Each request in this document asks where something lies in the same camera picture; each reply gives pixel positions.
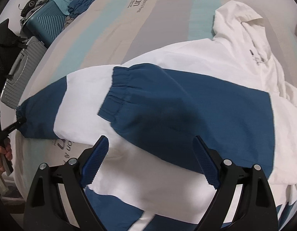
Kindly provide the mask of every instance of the silver suitcase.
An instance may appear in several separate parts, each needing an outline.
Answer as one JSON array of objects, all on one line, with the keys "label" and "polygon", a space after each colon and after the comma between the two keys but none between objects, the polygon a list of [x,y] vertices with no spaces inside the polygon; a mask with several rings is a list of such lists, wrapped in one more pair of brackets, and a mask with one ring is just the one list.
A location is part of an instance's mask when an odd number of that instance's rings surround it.
[{"label": "silver suitcase", "polygon": [[46,47],[35,36],[31,37],[26,49],[22,49],[14,62],[0,95],[1,101],[16,109],[26,85],[46,52]]}]

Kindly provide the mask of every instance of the blue fabric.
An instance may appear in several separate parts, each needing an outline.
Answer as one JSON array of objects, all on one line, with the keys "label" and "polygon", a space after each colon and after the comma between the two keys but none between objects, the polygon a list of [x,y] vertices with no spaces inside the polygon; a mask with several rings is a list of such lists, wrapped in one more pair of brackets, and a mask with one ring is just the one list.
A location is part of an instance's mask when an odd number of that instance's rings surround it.
[{"label": "blue fabric", "polygon": [[294,204],[289,205],[289,203],[286,204],[286,206],[284,207],[282,214],[279,218],[279,228],[282,227],[282,225],[284,224],[284,222],[286,221],[287,217],[289,216],[289,213],[291,212],[292,208],[293,208]]},{"label": "blue fabric", "polygon": [[69,16],[76,18],[86,11],[95,0],[74,0],[68,6]]},{"label": "blue fabric", "polygon": [[62,11],[62,13],[66,16],[69,16],[68,12],[68,5],[73,1],[73,0],[53,0],[56,5],[59,7],[59,9]]},{"label": "blue fabric", "polygon": [[224,227],[226,227],[226,226],[229,226],[230,224],[231,224],[231,222],[223,223],[222,226],[221,226],[221,228],[224,228]]},{"label": "blue fabric", "polygon": [[143,214],[115,196],[99,195],[88,187],[85,194],[107,231],[127,231]]},{"label": "blue fabric", "polygon": [[53,131],[54,121],[67,88],[66,76],[25,100],[16,110],[17,119],[27,122],[18,130],[25,138],[59,139]]},{"label": "blue fabric", "polygon": [[196,135],[238,166],[260,164],[267,177],[273,168],[274,119],[263,91],[148,63],[115,67],[98,115],[132,144],[192,171],[201,172]]},{"label": "blue fabric", "polygon": [[194,231],[197,224],[177,221],[160,215],[155,215],[143,231]]},{"label": "blue fabric", "polygon": [[279,205],[276,207],[276,210],[277,210],[277,214],[279,213],[280,209],[281,209],[282,205]]}]

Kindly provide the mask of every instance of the elastic cuff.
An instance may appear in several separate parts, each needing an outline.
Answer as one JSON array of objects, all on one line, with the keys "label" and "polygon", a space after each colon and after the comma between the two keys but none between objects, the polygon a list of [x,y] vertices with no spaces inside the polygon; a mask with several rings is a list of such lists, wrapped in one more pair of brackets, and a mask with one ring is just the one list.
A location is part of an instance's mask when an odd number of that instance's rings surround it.
[{"label": "elastic cuff", "polygon": [[98,112],[100,117],[109,122],[113,122],[115,120],[115,116],[125,102],[128,82],[128,68],[114,67],[111,88]]}]

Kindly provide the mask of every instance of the mattress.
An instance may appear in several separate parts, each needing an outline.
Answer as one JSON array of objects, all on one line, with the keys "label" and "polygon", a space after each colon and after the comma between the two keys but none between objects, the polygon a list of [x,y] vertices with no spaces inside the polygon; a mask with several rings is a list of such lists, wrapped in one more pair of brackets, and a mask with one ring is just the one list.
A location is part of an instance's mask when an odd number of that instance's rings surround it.
[{"label": "mattress", "polygon": [[[122,64],[148,51],[182,41],[212,38],[217,8],[230,0],[96,0],[51,44],[21,101],[78,69]],[[285,79],[297,87],[297,5],[293,0],[237,0],[264,18],[272,52]],[[26,197],[42,162],[59,165],[87,144],[15,138],[15,181]]]}]

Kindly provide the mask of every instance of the suitcase handle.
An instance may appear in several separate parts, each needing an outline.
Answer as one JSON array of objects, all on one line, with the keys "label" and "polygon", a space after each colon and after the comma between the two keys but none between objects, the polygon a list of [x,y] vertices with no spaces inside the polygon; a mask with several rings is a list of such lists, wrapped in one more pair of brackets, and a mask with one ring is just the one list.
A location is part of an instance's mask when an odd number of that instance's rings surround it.
[{"label": "suitcase handle", "polygon": [[24,58],[24,55],[22,53],[19,53],[19,55],[17,56],[11,70],[10,70],[10,73],[8,74],[8,79],[9,80],[13,80],[13,77],[15,75],[15,72],[17,71],[17,68],[19,67],[20,65],[20,62],[23,60]]}]

